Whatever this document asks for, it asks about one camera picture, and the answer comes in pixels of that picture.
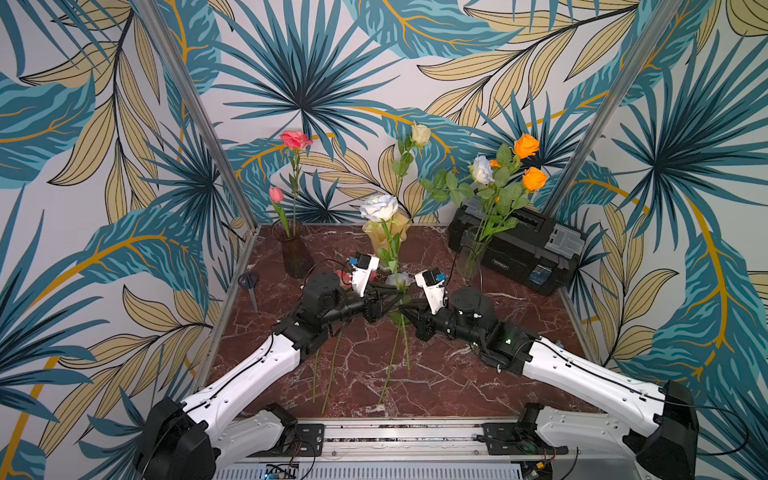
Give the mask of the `cream rose large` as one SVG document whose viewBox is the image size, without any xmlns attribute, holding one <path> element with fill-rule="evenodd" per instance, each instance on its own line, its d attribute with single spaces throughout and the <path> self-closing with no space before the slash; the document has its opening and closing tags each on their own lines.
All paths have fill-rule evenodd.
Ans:
<svg viewBox="0 0 768 480">
<path fill-rule="evenodd" d="M 410 127 L 409 133 L 398 139 L 397 150 L 399 155 L 392 162 L 395 194 L 400 192 L 403 180 L 411 164 L 414 162 L 417 154 L 428 145 L 431 136 L 432 133 L 429 127 L 415 123 Z"/>
</svg>

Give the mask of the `white rose top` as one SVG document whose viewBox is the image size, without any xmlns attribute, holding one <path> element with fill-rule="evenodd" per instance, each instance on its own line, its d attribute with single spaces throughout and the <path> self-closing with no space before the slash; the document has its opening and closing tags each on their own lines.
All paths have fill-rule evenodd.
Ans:
<svg viewBox="0 0 768 480">
<path fill-rule="evenodd" d="M 469 174 L 465 177 L 459 177 L 458 173 L 451 170 L 441 170 L 432 179 L 419 180 L 426 201 L 450 201 L 457 207 L 473 198 L 479 198 L 481 201 L 492 198 L 495 193 L 493 183 L 492 161 L 485 156 L 477 156 L 473 160 L 469 165 Z"/>
</svg>

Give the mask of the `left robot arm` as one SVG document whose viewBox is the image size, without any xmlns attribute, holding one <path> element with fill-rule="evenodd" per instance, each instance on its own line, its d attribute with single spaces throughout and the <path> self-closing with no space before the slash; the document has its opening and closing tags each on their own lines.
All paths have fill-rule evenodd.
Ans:
<svg viewBox="0 0 768 480">
<path fill-rule="evenodd" d="M 374 323 L 401 299 L 392 286 L 370 282 L 346 290 L 332 272 L 312 275 L 299 302 L 244 361 L 200 391 L 153 406 L 133 459 L 140 479 L 212 479 L 246 457 L 288 446 L 295 418 L 271 404 L 249 419 L 240 413 L 328 340 L 337 323 Z"/>
</svg>

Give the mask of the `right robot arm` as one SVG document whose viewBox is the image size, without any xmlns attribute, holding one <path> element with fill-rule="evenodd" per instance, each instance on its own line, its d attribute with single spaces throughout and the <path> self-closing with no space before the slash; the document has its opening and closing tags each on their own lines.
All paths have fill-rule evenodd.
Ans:
<svg viewBox="0 0 768 480">
<path fill-rule="evenodd" d="M 501 320 L 492 301 L 465 287 L 448 300 L 438 287 L 402 305 L 417 338 L 441 334 L 473 347 L 482 363 L 556 387 L 600 409 L 600 414 L 558 414 L 543 408 L 536 435 L 551 447 L 581 447 L 631 459 L 659 479 L 692 479 L 699 421 L 691 391 L 633 379 L 592 363 L 552 341 Z"/>
</svg>

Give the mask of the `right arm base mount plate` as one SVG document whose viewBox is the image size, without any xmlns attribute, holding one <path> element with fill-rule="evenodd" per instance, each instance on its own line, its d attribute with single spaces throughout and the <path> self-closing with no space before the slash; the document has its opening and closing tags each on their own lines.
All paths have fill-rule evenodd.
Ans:
<svg viewBox="0 0 768 480">
<path fill-rule="evenodd" d="M 474 439 L 486 446 L 492 456 L 527 455 L 527 456 L 557 456 L 566 455 L 569 449 L 565 446 L 555 447 L 547 443 L 535 430 L 534 424 L 529 423 L 484 423 L 482 432 Z"/>
</svg>

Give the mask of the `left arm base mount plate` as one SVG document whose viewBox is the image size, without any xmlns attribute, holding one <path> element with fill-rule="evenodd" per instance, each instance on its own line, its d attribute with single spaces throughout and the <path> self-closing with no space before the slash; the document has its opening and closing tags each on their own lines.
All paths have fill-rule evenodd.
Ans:
<svg viewBox="0 0 768 480">
<path fill-rule="evenodd" d="M 259 452 L 259 457 L 318 457 L 323 453 L 326 426 L 321 423 L 299 423 L 289 427 L 272 449 Z"/>
</svg>

